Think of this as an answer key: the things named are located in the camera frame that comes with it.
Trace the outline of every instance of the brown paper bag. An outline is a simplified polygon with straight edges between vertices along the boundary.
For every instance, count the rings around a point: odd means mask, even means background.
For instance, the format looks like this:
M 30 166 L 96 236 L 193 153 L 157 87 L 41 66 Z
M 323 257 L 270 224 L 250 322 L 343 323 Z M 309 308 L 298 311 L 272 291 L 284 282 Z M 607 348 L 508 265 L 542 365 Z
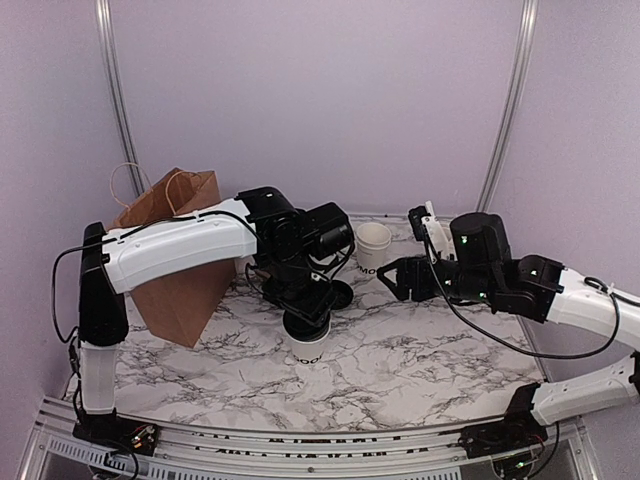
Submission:
M 143 225 L 172 217 L 173 209 L 181 215 L 219 202 L 214 172 L 174 168 L 122 212 L 114 227 Z M 193 347 L 234 276 L 233 260 L 224 260 L 157 278 L 135 288 L 131 297 L 153 335 Z

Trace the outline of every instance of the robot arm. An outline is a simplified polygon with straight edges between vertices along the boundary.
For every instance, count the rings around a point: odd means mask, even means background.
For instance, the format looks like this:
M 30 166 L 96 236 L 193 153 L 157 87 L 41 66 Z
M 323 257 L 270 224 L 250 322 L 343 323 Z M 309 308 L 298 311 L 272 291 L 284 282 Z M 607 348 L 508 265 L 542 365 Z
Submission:
M 92 224 L 84 247 L 78 329 L 82 418 L 74 434 L 128 444 L 135 438 L 123 432 L 139 426 L 117 417 L 114 395 L 118 344 L 128 333 L 124 293 L 198 265 L 253 255 L 257 268 L 270 274 L 264 298 L 283 308 L 286 321 L 298 330 L 322 329 L 340 292 L 335 281 L 310 267 L 309 257 L 322 260 L 346 247 L 353 251 L 353 231 L 334 203 L 304 211 L 264 187 L 155 224 L 109 232 Z M 153 450 L 143 446 L 139 453 Z
M 448 252 L 445 242 L 438 245 L 431 241 L 432 232 L 440 228 L 433 225 L 437 220 L 430 211 L 415 208 L 409 212 L 409 220 L 416 239 L 425 242 L 427 255 L 401 258 L 378 270 L 378 278 L 398 299 L 423 301 L 445 294 L 454 302 L 485 303 L 493 313 L 572 325 L 607 338 L 614 334 L 619 315 L 615 339 L 640 350 L 640 298 L 616 291 L 613 295 L 619 300 L 612 300 L 612 292 L 594 288 L 580 273 L 548 258 L 529 255 L 512 259 L 497 215 L 470 213 L 454 219 L 449 225 L 449 240 L 455 254 L 448 256 L 443 254 Z M 387 277 L 390 271 L 396 273 L 395 282 Z M 468 427 L 461 444 L 470 457 L 504 451 L 507 444 L 510 448 L 526 446 L 532 434 L 547 438 L 543 426 L 638 403 L 639 391 L 640 358 L 634 353 L 597 372 L 519 388 L 504 420 Z M 489 444 L 482 441 L 487 436 L 509 440 Z

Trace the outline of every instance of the white cup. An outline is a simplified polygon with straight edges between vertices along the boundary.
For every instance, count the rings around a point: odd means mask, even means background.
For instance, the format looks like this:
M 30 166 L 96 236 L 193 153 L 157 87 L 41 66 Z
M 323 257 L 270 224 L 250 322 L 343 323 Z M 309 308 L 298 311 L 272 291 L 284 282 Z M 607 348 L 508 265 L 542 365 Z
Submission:
M 287 335 L 289 338 L 289 346 L 291 347 L 291 354 L 298 363 L 303 365 L 314 365 L 322 359 L 324 353 L 324 347 L 329 337 L 331 326 L 327 329 L 327 332 L 317 340 L 311 342 L 301 342 L 296 340 L 291 335 Z
M 373 275 L 384 265 L 391 231 L 380 223 L 363 223 L 356 229 L 356 260 L 361 272 Z

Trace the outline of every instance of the lavender backdrop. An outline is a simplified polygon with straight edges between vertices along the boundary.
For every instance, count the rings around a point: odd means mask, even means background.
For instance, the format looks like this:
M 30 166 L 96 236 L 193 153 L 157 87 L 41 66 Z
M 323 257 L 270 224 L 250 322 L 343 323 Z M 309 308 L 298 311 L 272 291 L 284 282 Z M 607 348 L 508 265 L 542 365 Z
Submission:
M 112 2 L 140 162 L 224 195 L 473 209 L 520 24 L 509 0 Z
M 640 291 L 640 4 L 543 0 L 524 98 L 492 210 L 514 253 L 557 258 Z M 603 339 L 535 329 L 541 351 L 584 351 Z M 628 349 L 548 362 L 555 380 L 601 368 Z M 638 407 L 585 420 L 605 479 L 636 478 Z
M 49 313 L 55 255 L 109 220 L 122 161 L 92 2 L 0 1 L 0 478 L 15 478 L 44 394 L 69 376 Z M 130 184 L 123 174 L 123 195 Z M 77 322 L 79 259 L 63 265 L 59 314 Z

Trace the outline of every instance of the white marble table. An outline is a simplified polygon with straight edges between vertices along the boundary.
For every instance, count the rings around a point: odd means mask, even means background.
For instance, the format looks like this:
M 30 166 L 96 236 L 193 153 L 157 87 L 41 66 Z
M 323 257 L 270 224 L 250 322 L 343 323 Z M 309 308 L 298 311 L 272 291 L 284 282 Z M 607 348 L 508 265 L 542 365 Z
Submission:
M 393 232 L 390 260 L 422 252 L 406 219 L 380 221 Z M 502 414 L 517 387 L 542 378 L 534 360 L 483 338 L 441 300 L 398 302 L 353 261 L 339 278 L 354 287 L 355 300 L 332 314 L 327 351 L 312 366 L 290 357 L 282 312 L 241 277 L 193 350 L 151 336 L 128 300 L 118 410 L 239 429 L 398 429 Z M 514 317 L 484 307 L 464 311 L 528 347 Z M 74 388 L 72 381 L 68 392 Z

